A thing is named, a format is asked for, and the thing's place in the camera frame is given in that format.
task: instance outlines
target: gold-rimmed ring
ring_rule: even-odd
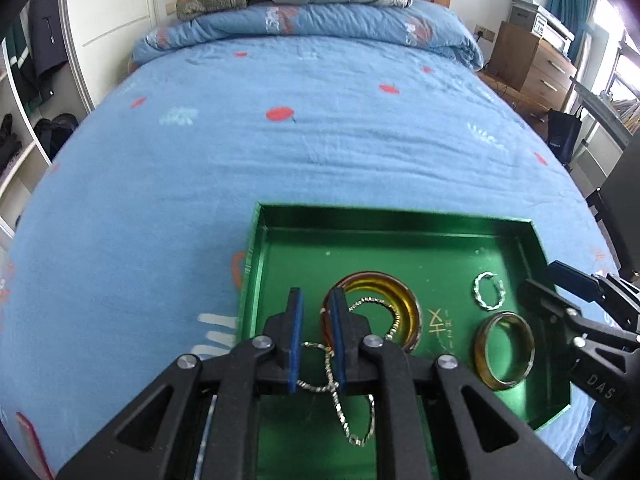
[[[520,341],[523,343],[528,359],[523,362],[513,372],[510,378],[499,379],[491,370],[488,359],[488,341],[489,333],[498,325],[498,323],[508,323],[515,327],[520,335]],[[474,360],[476,369],[482,379],[482,382],[492,390],[508,390],[521,383],[533,368],[533,361],[536,357],[536,343],[533,338],[533,332],[529,323],[514,312],[499,312],[485,320],[476,333],[476,341],[474,343]]]
[[[343,288],[345,294],[356,290],[368,290],[383,296],[400,315],[398,344],[405,352],[412,352],[418,346],[422,335],[422,311],[417,298],[403,282],[384,272],[364,270],[345,276],[332,288]],[[320,309],[320,329],[326,344],[333,346],[334,338],[327,315],[328,298],[329,293],[324,297]]]

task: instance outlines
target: screw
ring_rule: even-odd
[[[380,348],[382,346],[383,339],[379,335],[369,334],[364,336],[364,346],[369,348]]]
[[[443,354],[438,357],[438,366],[445,370],[453,370],[458,367],[458,360],[450,354]]]
[[[260,350],[265,350],[267,348],[271,348],[273,341],[268,335],[258,335],[254,337],[254,340],[251,343]]]
[[[195,355],[184,354],[178,357],[178,366],[183,370],[189,370],[193,368],[198,362],[198,358]]]

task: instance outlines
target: dark jacket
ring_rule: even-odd
[[[46,100],[52,95],[47,80],[50,81],[51,75],[68,61],[58,0],[31,0],[29,35],[36,77],[41,83],[40,93]]]

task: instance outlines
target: wall outlet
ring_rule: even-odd
[[[474,35],[478,36],[478,33],[482,32],[482,39],[487,40],[490,43],[493,43],[495,40],[495,32],[489,30],[488,28],[481,27],[480,25],[476,25],[476,29],[474,30]]]

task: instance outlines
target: printer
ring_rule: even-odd
[[[547,40],[565,57],[571,42],[575,39],[573,33],[560,20],[533,0],[511,0],[509,23]]]

